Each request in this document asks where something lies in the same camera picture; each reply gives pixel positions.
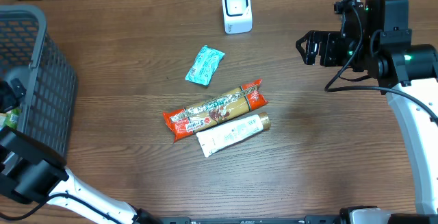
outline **product label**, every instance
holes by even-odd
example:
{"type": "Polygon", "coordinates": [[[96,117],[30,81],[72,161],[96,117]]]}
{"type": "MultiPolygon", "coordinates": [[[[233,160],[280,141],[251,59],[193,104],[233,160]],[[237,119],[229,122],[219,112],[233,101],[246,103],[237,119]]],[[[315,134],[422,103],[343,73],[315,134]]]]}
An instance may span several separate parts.
{"type": "Polygon", "coordinates": [[[11,114],[10,121],[11,121],[11,123],[17,123],[18,122],[18,115],[11,114]]]}
{"type": "Polygon", "coordinates": [[[195,58],[192,68],[185,76],[185,80],[208,86],[213,73],[218,68],[219,62],[225,53],[210,49],[205,45],[195,58]]]}
{"type": "Polygon", "coordinates": [[[224,95],[221,97],[217,97],[215,99],[207,100],[203,105],[195,108],[189,108],[186,111],[177,114],[175,116],[170,117],[172,122],[180,121],[181,119],[190,118],[191,116],[195,116],[200,114],[201,112],[208,112],[215,110],[217,107],[226,106],[230,103],[237,101],[238,99],[245,97],[246,95],[255,92],[258,86],[252,86],[243,90],[241,92],[237,92],[233,95],[224,95]]]}
{"type": "Polygon", "coordinates": [[[191,132],[203,127],[208,123],[210,123],[210,118],[208,117],[199,121],[189,121],[189,123],[185,125],[185,129],[187,130],[187,132],[191,132]]]}
{"type": "Polygon", "coordinates": [[[263,123],[258,115],[252,115],[245,119],[199,132],[196,135],[205,157],[209,157],[211,154],[260,131],[263,131],[263,123]]]}

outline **green object in basket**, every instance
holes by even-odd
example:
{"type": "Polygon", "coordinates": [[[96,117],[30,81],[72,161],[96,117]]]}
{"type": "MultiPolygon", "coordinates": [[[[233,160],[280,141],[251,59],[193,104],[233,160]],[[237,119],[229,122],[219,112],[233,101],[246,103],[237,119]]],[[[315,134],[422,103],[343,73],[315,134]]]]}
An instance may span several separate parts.
{"type": "Polygon", "coordinates": [[[18,118],[20,117],[20,114],[21,110],[19,108],[14,108],[13,110],[8,111],[2,127],[7,125],[8,127],[16,129],[18,127],[18,118]]]}

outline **wooden table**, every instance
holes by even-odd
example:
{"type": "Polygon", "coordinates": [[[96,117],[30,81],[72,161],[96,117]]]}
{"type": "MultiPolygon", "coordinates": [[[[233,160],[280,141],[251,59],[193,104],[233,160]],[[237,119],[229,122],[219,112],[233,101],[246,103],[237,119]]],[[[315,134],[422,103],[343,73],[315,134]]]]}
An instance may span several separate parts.
{"type": "MultiPolygon", "coordinates": [[[[334,1],[252,0],[252,32],[233,36],[224,34],[220,0],[32,2],[79,77],[68,166],[156,216],[295,217],[355,205],[414,212],[411,168],[386,98],[325,93],[339,69],[306,66],[294,48],[311,29],[340,28],[334,1]],[[208,88],[184,80],[203,45],[226,53],[208,88]],[[210,158],[195,136],[172,143],[163,111],[260,77],[270,102],[250,114],[266,111],[270,131],[210,158]]],[[[414,44],[438,46],[437,2],[410,0],[414,44]]],[[[0,201],[11,215],[30,207],[0,201]]],[[[89,223],[49,206],[23,222],[89,223]]]]}

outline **toothpaste tube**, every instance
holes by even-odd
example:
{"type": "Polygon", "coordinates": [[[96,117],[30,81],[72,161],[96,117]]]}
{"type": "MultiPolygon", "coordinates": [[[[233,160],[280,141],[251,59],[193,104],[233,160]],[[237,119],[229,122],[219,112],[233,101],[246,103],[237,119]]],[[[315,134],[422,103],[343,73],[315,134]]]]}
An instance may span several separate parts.
{"type": "Polygon", "coordinates": [[[196,136],[207,158],[225,147],[240,142],[270,127],[271,122],[269,121],[268,114],[262,112],[245,119],[228,122],[224,125],[198,132],[196,136]]]}

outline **white device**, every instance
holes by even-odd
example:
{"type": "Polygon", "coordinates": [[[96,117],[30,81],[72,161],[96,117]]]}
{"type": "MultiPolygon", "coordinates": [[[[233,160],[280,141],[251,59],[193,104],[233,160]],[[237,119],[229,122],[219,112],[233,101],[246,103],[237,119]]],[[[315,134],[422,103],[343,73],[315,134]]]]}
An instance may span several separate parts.
{"type": "Polygon", "coordinates": [[[244,33],[253,28],[251,0],[222,0],[222,10],[225,33],[244,33]]]}

